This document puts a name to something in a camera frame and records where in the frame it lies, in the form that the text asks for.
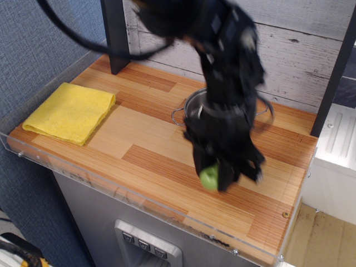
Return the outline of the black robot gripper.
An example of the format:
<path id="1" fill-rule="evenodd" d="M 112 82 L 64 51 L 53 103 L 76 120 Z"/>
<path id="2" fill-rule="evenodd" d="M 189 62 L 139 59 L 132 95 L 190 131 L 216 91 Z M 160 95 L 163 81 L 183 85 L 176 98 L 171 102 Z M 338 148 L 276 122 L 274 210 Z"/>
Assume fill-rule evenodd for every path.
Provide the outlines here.
<path id="1" fill-rule="evenodd" d="M 250 137 L 250 127 L 244 117 L 219 118 L 202 109 L 197 115 L 185 117 L 184 136 L 193 145 L 197 175 L 218 163 L 219 191 L 226 191 L 240 175 L 258 183 L 262 180 L 261 165 L 265 158 Z"/>

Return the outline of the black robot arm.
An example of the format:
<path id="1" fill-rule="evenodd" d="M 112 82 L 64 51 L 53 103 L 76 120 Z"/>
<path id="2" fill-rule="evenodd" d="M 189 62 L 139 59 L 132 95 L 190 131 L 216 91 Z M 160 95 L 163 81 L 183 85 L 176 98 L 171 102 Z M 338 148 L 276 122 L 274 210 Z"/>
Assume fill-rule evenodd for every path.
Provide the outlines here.
<path id="1" fill-rule="evenodd" d="M 201 183 L 225 191 L 241 175 L 259 181 L 265 159 L 250 133 L 264 69 L 254 22 L 228 1 L 134 1 L 134 6 L 149 31 L 188 42 L 200 57 L 206 92 L 200 104 L 186 101 L 184 135 Z"/>

